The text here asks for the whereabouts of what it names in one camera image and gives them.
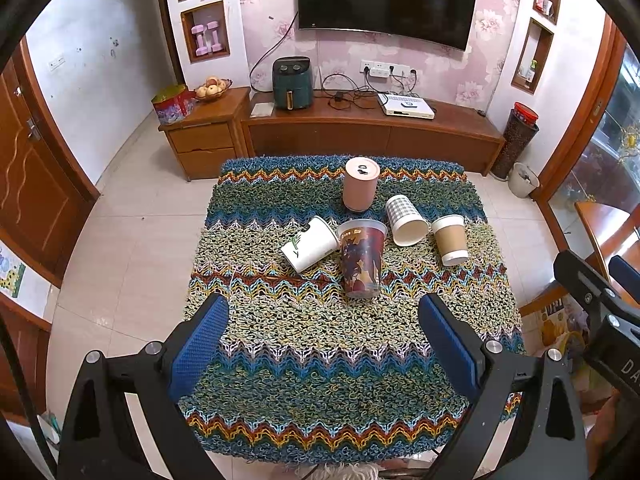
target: trash can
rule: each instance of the trash can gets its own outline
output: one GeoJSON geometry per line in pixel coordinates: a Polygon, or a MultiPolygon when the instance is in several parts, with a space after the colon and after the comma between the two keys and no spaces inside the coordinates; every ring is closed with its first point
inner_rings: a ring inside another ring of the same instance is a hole
{"type": "Polygon", "coordinates": [[[526,198],[540,185],[540,181],[528,166],[516,162],[509,174],[509,189],[518,198],[526,198]]]}
{"type": "Polygon", "coordinates": [[[514,163],[539,131],[535,121],[532,121],[533,117],[538,118],[533,110],[520,103],[516,103],[516,107],[511,110],[509,121],[504,129],[504,146],[491,168],[491,174],[498,180],[507,180],[514,163]],[[533,115],[524,116],[522,113],[524,108],[533,115]]]}

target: pink canister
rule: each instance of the pink canister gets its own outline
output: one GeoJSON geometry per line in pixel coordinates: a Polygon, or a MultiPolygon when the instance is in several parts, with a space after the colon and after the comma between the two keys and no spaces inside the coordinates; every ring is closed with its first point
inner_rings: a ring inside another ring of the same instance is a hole
{"type": "Polygon", "coordinates": [[[365,156],[350,158],[344,171],[344,205],[358,213],[369,209],[376,195],[379,176],[380,167],[374,160],[365,156]]]}

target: bottle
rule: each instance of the bottle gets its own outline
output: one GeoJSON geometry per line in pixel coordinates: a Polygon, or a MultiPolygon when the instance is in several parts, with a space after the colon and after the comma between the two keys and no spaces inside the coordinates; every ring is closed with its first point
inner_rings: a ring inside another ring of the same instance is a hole
{"type": "Polygon", "coordinates": [[[524,79],[527,83],[531,84],[533,82],[533,78],[536,76],[537,66],[538,66],[538,62],[535,59],[533,59],[531,61],[531,66],[529,67],[529,70],[527,70],[527,75],[524,76],[524,79]]]}

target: poster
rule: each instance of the poster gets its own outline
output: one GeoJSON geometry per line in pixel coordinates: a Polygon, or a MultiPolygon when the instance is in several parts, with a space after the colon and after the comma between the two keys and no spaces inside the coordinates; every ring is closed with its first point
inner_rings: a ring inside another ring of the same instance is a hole
{"type": "Polygon", "coordinates": [[[10,298],[17,298],[24,276],[24,263],[0,242],[0,290],[10,298]]]}

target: tile floor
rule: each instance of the tile floor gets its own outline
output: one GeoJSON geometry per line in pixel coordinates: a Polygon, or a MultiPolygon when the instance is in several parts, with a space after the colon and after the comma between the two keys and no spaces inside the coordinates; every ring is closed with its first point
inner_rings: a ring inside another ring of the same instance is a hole
{"type": "MultiPolygon", "coordinates": [[[[102,196],[89,217],[54,304],[47,360],[47,403],[59,420],[87,352],[138,352],[164,340],[182,318],[194,251],[214,180],[187,183],[155,115],[138,127],[98,183],[102,196]]],[[[552,279],[557,249],[539,209],[507,185],[468,174],[494,228],[518,304],[552,279]]],[[[526,337],[527,345],[532,341],[526,337]]],[[[154,471],[170,478],[135,396],[134,423],[154,471]]],[[[497,461],[497,452],[487,456],[497,461]]],[[[227,479],[283,478],[279,466],[214,456],[227,479]]]]}

